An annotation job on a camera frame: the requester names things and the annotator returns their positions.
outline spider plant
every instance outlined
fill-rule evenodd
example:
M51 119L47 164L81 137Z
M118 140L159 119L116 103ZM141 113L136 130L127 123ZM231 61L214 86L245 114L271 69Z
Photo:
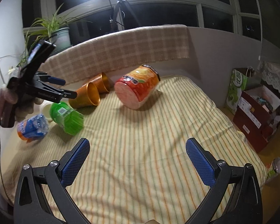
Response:
M59 6L59 8L56 10L56 12L53 14L53 17L51 19L49 18L36 18L32 25L30 27L42 27L42 29L32 32L29 34L29 31L27 32L26 36L25 36L25 44L26 46L28 45L28 41L30 39L31 36L37 35L35 41L32 43L32 45L30 46L30 49L27 51L27 53L25 53L25 56L30 54L31 50L34 48L35 44L41 40L41 39L49 39L50 42L52 40L52 34L64 27L64 26L68 26L68 24L70 22L72 22L73 20L76 20L77 18L68 18L68 14L64 15L64 16L57 16L60 8L62 7L63 3Z

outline green bottle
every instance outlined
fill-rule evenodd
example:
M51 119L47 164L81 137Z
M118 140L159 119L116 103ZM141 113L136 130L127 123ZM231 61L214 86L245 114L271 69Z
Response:
M53 103L50 116L64 131L75 136L84 126L84 117L65 102Z

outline gloved hand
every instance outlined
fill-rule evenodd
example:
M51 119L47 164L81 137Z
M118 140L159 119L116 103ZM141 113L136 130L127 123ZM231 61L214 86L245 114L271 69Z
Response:
M6 85L3 85L0 88L0 119L2 117L2 112L4 109L5 101L7 101L10 104L15 104L18 101L18 96L14 91L11 91L8 88L6 88ZM25 104L21 105L20 107L16 108L16 111L15 111L16 121L18 121L18 122L23 121L26 118L27 114L33 113L34 103L40 105L40 104L42 104L42 102L43 102L43 99L35 98L34 101L25 103Z
M15 120L17 122L23 121L27 114L33 113L34 104L41 105L43 103L43 99L35 98L33 101L24 103L15 109Z

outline red box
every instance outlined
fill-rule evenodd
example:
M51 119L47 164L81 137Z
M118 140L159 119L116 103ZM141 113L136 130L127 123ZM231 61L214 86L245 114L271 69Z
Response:
M270 112L256 101L257 97L266 99L271 104ZM277 130L280 116L276 109L279 105L280 99L265 86L242 92L233 122L245 134L256 152L266 147Z

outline blue packaging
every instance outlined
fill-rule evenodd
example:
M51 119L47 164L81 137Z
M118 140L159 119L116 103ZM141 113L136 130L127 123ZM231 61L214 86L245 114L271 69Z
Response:
M35 140L44 137L49 130L49 123L43 114L38 114L17 126L18 136L22 140Z

